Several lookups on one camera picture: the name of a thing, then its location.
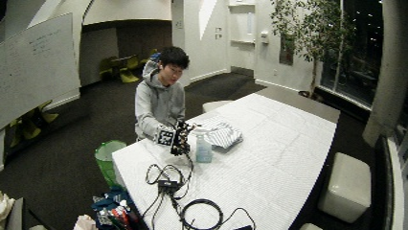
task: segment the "chair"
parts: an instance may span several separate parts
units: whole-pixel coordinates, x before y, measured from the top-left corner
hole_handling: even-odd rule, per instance
[[[52,100],[40,104],[36,108],[30,110],[20,118],[11,122],[11,127],[15,130],[15,137],[11,143],[11,148],[15,147],[23,138],[26,140],[34,139],[42,133],[42,128],[46,127],[58,118],[59,114],[44,112],[44,108],[51,104]]]
[[[145,64],[148,63],[151,57],[152,57],[156,53],[157,53],[157,49],[152,49],[152,50],[151,50],[149,57],[145,58],[145,59],[143,59],[143,60],[140,61],[140,66],[139,66],[139,68],[143,68],[143,67],[145,66]]]
[[[127,60],[127,67],[120,69],[120,78],[124,83],[131,83],[137,81],[140,78],[135,76],[133,71],[139,68],[140,59],[139,56],[132,56]]]
[[[119,65],[119,62],[115,62],[116,59],[117,57],[108,57],[100,62],[100,77],[103,80],[113,77],[113,67]]]

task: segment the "folded cloth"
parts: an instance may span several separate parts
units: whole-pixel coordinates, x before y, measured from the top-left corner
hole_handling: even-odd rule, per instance
[[[201,125],[201,129],[208,131],[204,138],[213,146],[220,146],[226,149],[244,140],[242,132],[233,128],[220,116],[201,121]]]

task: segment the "green trash bin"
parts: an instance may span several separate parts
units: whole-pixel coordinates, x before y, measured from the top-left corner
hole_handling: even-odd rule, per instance
[[[95,152],[95,158],[97,160],[99,167],[111,187],[119,185],[113,169],[112,154],[115,151],[125,147],[127,143],[112,140],[107,143],[103,143],[103,145],[96,149]]]

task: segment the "white table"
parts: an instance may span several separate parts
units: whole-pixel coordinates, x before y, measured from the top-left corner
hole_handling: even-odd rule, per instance
[[[205,198],[218,204],[225,219],[236,208],[245,208],[256,220],[257,229],[289,229],[307,200],[330,152],[339,112],[309,100],[313,106],[319,107],[321,116],[329,115],[330,121],[262,96],[270,95],[272,92],[276,91],[269,89],[260,94],[252,94],[188,121],[189,124],[200,123],[220,116],[242,131],[244,142],[229,150],[216,151],[210,164],[194,162],[190,189],[186,197],[180,200],[180,205],[185,206],[194,199]],[[190,135],[189,143],[194,157],[196,136]],[[151,140],[143,140],[115,152],[113,163],[117,176],[121,177],[141,213],[159,193],[157,185],[145,182],[149,166],[157,164],[164,168],[175,164],[185,176],[189,173],[185,157],[171,155]],[[172,176],[175,180],[178,179],[176,174]],[[149,228],[156,208],[157,205],[145,216]],[[196,219],[196,227],[208,228],[217,222],[218,213],[212,207],[198,205],[189,211],[189,218]],[[237,229],[252,224],[246,214],[237,211],[220,229]],[[167,196],[155,226],[159,230],[182,229]]]

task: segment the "yellow chair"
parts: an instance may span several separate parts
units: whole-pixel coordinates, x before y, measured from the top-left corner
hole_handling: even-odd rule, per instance
[[[111,79],[113,77],[113,68],[119,66],[119,61],[116,56],[104,58],[100,62],[100,77],[103,80]]]
[[[145,66],[145,64],[148,63],[152,55],[155,55],[156,53],[157,53],[157,49],[152,49],[149,57],[141,60],[139,68],[143,68]]]
[[[47,123],[52,123],[54,120],[58,118],[59,114],[58,113],[46,113],[43,110],[44,108],[51,104],[52,100],[47,101],[46,103],[39,105],[40,113],[43,119],[47,121]]]
[[[22,119],[15,119],[11,122],[11,130],[14,131],[14,140],[11,143],[11,148],[14,148],[20,141],[23,140],[23,128],[22,128]]]
[[[133,71],[139,68],[140,59],[139,56],[132,56],[127,60],[127,67],[120,69],[120,78],[124,83],[131,83],[137,81],[140,78],[135,76]]]
[[[34,139],[42,133],[42,129],[35,125],[32,121],[35,112],[36,110],[32,109],[22,116],[22,128],[26,140]]]

